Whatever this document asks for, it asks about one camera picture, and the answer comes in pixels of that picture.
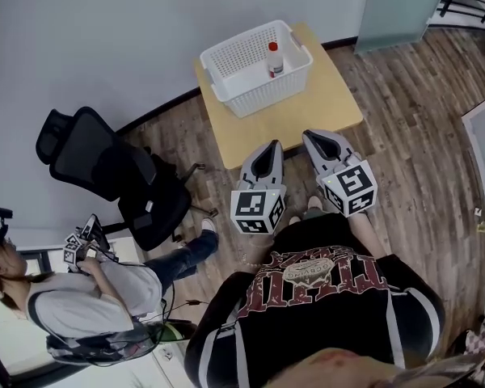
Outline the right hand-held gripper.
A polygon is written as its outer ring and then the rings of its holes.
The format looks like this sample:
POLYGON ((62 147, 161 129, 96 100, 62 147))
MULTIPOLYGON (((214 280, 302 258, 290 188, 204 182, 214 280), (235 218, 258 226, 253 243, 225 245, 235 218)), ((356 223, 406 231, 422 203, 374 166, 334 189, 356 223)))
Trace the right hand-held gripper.
POLYGON ((371 167, 353 153, 345 137, 326 130, 305 130, 302 141, 325 198, 342 215, 351 217, 376 204, 377 182, 371 167))

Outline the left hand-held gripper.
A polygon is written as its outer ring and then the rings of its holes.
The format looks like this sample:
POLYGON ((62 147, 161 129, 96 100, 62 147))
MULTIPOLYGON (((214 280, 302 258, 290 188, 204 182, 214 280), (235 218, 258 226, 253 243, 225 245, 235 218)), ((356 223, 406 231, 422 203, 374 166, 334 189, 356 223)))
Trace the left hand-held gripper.
POLYGON ((273 234, 285 213, 284 157, 278 140, 262 144, 241 168, 230 220, 241 234, 273 234))

